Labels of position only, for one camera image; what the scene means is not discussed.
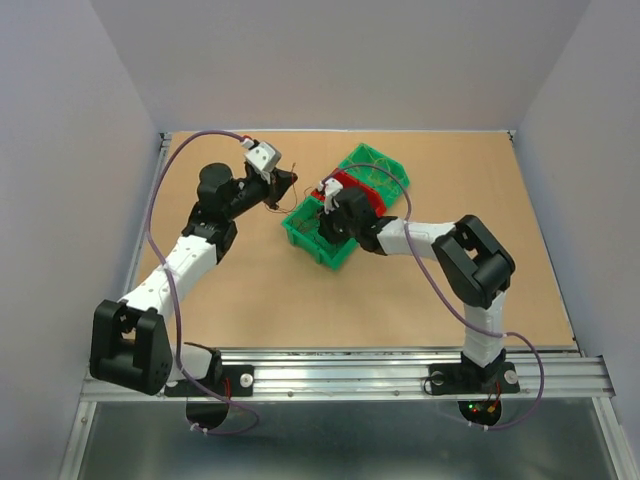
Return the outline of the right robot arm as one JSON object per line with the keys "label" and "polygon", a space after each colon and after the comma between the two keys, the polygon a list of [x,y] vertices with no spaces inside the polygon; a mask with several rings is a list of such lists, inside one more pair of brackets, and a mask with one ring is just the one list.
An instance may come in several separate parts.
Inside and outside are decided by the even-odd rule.
{"label": "right robot arm", "polygon": [[460,359],[430,366],[423,388],[431,395],[517,393],[506,359],[503,309],[515,262],[473,215],[456,222],[420,223],[376,213],[363,190],[338,188],[325,197],[319,234],[332,244],[354,239],[368,252],[436,261],[462,302],[465,327]]}

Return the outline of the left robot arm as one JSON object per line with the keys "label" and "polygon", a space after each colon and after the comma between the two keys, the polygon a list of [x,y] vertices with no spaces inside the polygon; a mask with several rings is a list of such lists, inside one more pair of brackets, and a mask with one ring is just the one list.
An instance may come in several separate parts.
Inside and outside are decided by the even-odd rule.
{"label": "left robot arm", "polygon": [[235,220],[263,203],[277,207],[297,176],[273,169],[262,176],[246,164],[245,177],[234,177],[224,163],[202,168],[197,200],[171,252],[134,290],[118,301],[104,300],[93,318],[89,370],[93,378],[154,395],[186,377],[179,364],[189,362],[188,382],[199,393],[215,392],[223,371],[214,352],[171,344],[167,323],[197,282],[213,270],[237,235]]}

